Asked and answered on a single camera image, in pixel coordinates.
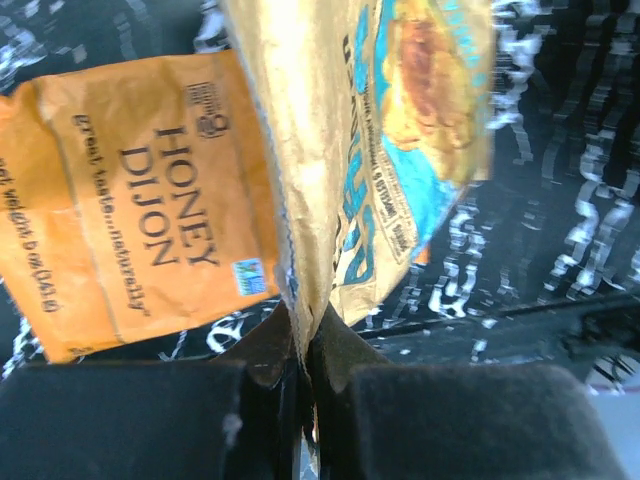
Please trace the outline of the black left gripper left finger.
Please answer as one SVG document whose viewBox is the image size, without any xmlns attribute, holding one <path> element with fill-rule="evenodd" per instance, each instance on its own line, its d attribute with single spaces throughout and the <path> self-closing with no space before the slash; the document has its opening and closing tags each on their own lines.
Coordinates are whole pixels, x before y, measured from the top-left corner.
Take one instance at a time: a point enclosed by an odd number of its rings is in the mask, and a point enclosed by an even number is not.
<svg viewBox="0 0 640 480">
<path fill-rule="evenodd" d="M 1 386 L 5 479 L 295 479 L 287 309 L 212 360 L 28 366 Z"/>
</svg>

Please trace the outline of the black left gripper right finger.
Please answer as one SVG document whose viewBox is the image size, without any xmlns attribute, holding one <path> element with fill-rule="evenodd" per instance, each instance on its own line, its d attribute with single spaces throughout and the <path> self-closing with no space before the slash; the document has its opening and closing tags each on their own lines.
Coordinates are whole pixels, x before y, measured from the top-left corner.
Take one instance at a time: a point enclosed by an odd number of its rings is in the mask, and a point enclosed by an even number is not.
<svg viewBox="0 0 640 480">
<path fill-rule="evenodd" d="M 309 350 L 323 479 L 622 479 L 553 365 L 400 366 L 328 308 Z"/>
</svg>

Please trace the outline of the orange honey dijon chips bag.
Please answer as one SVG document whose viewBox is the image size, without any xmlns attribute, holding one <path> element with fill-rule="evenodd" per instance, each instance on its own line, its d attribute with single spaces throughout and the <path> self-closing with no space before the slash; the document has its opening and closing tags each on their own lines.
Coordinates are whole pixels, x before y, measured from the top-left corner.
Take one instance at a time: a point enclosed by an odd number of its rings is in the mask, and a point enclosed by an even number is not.
<svg viewBox="0 0 640 480">
<path fill-rule="evenodd" d="M 48 361 L 282 296 L 278 258 L 238 54 L 45 76 L 2 99 L 1 273 Z"/>
</svg>

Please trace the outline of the gold chips bag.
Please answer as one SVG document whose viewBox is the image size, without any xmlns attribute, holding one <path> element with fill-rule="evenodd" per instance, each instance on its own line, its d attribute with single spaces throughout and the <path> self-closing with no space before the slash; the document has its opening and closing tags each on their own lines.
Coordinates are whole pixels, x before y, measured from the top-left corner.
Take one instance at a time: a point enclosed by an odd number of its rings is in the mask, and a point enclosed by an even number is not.
<svg viewBox="0 0 640 480">
<path fill-rule="evenodd" d="M 487 1 L 226 1 L 266 139 L 276 280 L 305 356 L 379 305 L 488 172 Z"/>
</svg>

